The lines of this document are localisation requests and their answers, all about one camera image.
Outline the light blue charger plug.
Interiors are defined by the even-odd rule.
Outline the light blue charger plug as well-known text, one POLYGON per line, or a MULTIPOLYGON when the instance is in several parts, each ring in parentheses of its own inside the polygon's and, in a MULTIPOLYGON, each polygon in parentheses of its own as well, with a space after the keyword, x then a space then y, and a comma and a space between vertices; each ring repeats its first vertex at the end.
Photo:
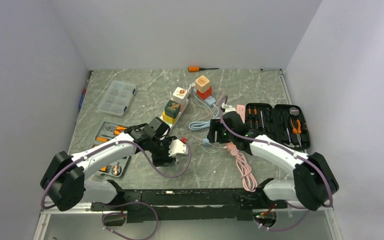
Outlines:
POLYGON ((210 143, 210 141, 209 141, 207 138, 204 138, 204 139, 202 140, 202 146, 203 146, 203 147, 211 147, 212 144, 210 143))

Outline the small pink plug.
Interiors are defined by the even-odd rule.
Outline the small pink plug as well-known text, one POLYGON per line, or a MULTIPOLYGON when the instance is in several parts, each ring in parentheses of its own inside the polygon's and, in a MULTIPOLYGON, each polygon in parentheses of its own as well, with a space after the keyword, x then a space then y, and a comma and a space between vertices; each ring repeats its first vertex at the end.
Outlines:
POLYGON ((228 151, 236 149, 236 146, 232 142, 226 143, 225 146, 228 151))

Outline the pink round plug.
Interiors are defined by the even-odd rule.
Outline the pink round plug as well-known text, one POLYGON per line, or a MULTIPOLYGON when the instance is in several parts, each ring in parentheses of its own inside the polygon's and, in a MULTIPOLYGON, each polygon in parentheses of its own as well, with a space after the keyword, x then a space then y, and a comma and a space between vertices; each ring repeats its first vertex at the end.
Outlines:
POLYGON ((237 156, 239 154, 239 151, 236 147, 231 147, 228 149, 228 152, 231 156, 237 156))

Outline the light blue power strip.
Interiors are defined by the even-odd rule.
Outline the light blue power strip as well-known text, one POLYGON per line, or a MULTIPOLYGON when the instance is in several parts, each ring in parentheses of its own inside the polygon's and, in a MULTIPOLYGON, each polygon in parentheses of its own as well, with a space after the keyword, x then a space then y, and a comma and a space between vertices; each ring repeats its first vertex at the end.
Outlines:
POLYGON ((200 93, 195 88, 195 83, 191 83, 188 86, 188 90, 193 92, 193 96, 203 102, 208 107, 215 107, 216 106, 216 99, 213 97, 213 89, 212 86, 209 87, 209 89, 204 92, 200 93))

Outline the pink power strip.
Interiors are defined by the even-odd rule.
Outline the pink power strip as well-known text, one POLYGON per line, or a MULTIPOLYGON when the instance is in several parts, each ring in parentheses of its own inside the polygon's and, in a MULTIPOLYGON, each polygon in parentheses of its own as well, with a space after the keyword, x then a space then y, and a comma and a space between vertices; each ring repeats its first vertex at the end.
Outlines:
POLYGON ((238 104, 236 106, 236 112, 239 114, 243 123, 246 122, 246 106, 242 104, 238 104))

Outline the red cube adapter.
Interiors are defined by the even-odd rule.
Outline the red cube adapter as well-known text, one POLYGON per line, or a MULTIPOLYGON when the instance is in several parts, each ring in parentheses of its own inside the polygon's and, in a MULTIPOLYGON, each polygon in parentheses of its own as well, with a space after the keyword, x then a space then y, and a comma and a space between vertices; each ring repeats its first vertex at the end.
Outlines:
POLYGON ((202 99, 202 100, 206 100, 208 99, 209 97, 212 96, 212 87, 210 86, 206 91, 204 92, 201 92, 199 90, 196 91, 196 94, 202 99))

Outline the white cube charger with picture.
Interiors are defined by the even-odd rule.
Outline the white cube charger with picture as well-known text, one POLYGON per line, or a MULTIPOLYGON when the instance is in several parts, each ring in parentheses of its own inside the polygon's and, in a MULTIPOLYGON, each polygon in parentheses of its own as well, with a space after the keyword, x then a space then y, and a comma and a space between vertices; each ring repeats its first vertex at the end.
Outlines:
POLYGON ((184 105, 188 100, 189 91, 182 87, 177 87, 172 93, 172 100, 180 105, 184 105))

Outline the peach cube charger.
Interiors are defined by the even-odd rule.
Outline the peach cube charger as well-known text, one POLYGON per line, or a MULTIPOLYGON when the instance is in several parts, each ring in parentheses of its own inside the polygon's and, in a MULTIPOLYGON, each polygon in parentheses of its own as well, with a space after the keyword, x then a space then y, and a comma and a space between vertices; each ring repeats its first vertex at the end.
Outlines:
POLYGON ((199 76, 194 83, 195 89, 200 93, 205 93, 211 87, 210 80, 204 75, 199 76))

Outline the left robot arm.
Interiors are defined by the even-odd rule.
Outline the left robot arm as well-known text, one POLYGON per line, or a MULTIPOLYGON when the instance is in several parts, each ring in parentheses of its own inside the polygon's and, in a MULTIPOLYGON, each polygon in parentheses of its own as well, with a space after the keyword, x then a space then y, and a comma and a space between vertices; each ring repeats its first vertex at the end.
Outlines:
POLYGON ((139 152, 150 152, 152 166, 165 167, 176 163, 177 155, 189 152, 187 144, 175 136, 167 136, 169 125, 155 117, 150 123, 129 126, 113 139, 83 152, 57 153, 40 181, 44 189, 41 207, 49 197, 59 211, 67 211, 80 202, 101 202, 111 210, 125 202, 124 190, 113 180, 89 181, 103 167, 139 152))

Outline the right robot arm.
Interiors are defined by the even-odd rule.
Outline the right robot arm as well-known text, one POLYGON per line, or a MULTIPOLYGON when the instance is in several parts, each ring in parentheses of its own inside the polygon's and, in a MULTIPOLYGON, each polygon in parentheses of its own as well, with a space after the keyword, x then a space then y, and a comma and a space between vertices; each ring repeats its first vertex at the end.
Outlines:
POLYGON ((267 160, 292 175, 291 180, 267 179, 255 194, 256 203, 269 207, 274 201, 299 202, 308 210, 332 207, 339 184, 325 157, 299 152, 248 128, 236 111, 210 121, 209 142, 233 143, 242 152, 267 160))

